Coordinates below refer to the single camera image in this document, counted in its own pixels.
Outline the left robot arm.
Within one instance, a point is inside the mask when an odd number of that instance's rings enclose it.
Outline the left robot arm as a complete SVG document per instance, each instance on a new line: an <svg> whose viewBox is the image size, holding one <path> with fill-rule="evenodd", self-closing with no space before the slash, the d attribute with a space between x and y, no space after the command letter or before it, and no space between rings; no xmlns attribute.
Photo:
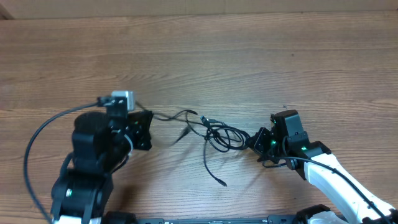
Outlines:
<svg viewBox="0 0 398 224"><path fill-rule="evenodd" d="M133 151L151 149L152 111L89 111L74 121L73 151L65 158L52 187L54 223L101 220L113 191L112 175Z"/></svg>

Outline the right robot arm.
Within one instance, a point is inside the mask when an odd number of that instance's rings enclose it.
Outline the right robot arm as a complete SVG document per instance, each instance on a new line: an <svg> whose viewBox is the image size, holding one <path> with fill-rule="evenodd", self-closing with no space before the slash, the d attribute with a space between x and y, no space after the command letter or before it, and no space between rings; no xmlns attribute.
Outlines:
<svg viewBox="0 0 398 224"><path fill-rule="evenodd" d="M261 128L246 140L248 148L259 155L260 162L280 161L298 173L340 211L341 217L328 207L316 205L297 213L299 223L397 223L397 209L379 199L360 184L338 161L331 149L320 141L311 142L298 111L285 110L270 116L273 126Z"/></svg>

